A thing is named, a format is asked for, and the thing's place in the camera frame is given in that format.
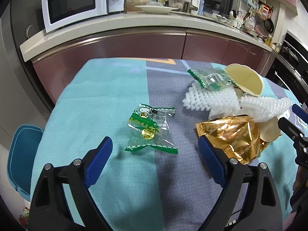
oven door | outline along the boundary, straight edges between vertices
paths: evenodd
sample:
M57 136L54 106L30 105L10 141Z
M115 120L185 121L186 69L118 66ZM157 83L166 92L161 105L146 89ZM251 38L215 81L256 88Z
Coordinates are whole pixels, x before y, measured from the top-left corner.
M280 87L290 90L303 105L308 104L308 86L303 77L282 57L277 56L269 69L266 78Z
M46 32L88 18L106 15L107 0L42 0Z

snack wrapper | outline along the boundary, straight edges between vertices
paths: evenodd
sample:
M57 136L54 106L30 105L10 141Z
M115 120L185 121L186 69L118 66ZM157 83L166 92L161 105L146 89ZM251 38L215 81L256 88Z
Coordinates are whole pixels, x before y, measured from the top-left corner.
M203 89L220 91L235 83L227 72L221 68L205 68L187 71Z
M140 104L128 120L132 129L126 151L136 152L147 146L163 152L177 154L170 135L167 118L174 114L174 108L153 108Z
M260 157L268 143L260 139L259 126L249 116L228 116L196 124L198 136L205 135L228 158L249 164Z

microwave window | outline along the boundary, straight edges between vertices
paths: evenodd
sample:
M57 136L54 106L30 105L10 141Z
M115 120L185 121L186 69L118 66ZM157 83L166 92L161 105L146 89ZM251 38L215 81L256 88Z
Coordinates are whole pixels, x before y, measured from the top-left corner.
M48 0L50 23L95 9L95 0Z

microwave oven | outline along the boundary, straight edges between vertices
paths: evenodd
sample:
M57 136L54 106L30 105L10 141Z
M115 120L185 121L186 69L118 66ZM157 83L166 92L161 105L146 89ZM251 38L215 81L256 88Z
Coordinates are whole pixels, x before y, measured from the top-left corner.
M42 0L46 32L124 10L124 0Z

blue gripper pad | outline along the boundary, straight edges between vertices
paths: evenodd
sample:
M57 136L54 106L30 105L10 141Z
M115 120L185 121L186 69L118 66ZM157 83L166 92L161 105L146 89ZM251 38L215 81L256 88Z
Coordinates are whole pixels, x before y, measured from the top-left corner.
M89 188L91 185L94 185L97 182L98 177L100 176L111 155L112 140L109 137L106 137L104 140L105 141L101 142L101 144L98 146L98 148L100 147L100 150L95 155L94 159L86 170L86 178L84 180L84 185L86 188Z
M215 183L224 187L226 185L225 169L214 153L212 145L208 143L208 140L204 136L201 136L198 141L198 146L202 159L210 170Z
M296 114L304 122L308 123L308 113L306 113L299 105L294 104L292 106L292 112Z

